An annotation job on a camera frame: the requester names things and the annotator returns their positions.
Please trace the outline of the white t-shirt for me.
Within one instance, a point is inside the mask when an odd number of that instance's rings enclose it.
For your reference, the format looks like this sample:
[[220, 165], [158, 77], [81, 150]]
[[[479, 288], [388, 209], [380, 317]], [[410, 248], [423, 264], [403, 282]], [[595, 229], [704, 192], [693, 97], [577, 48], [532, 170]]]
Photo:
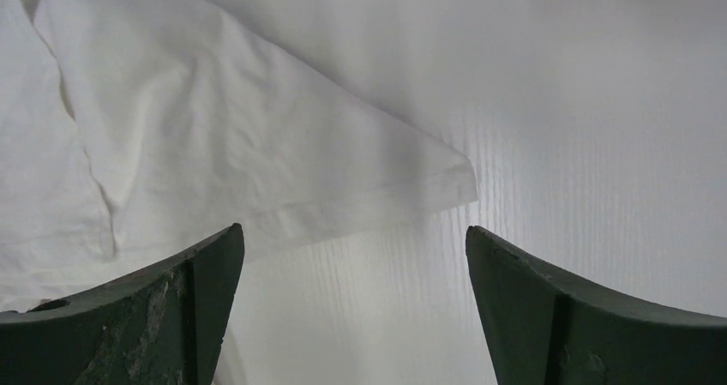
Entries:
[[449, 210], [467, 157], [206, 0], [1, 0], [1, 309], [234, 223], [257, 260]]

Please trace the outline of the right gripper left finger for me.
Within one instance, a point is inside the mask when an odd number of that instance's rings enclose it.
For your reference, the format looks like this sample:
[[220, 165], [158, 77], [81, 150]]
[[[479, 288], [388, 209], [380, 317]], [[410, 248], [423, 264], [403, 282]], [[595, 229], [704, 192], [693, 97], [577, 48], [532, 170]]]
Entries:
[[2, 383], [211, 383], [243, 258], [235, 224], [100, 286], [4, 311]]

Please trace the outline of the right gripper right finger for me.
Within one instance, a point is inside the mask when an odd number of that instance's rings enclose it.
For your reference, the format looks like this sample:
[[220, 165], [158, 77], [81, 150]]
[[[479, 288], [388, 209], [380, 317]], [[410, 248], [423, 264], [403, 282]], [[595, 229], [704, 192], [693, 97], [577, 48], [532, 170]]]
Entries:
[[500, 384], [723, 384], [726, 320], [601, 286], [480, 226], [466, 232]]

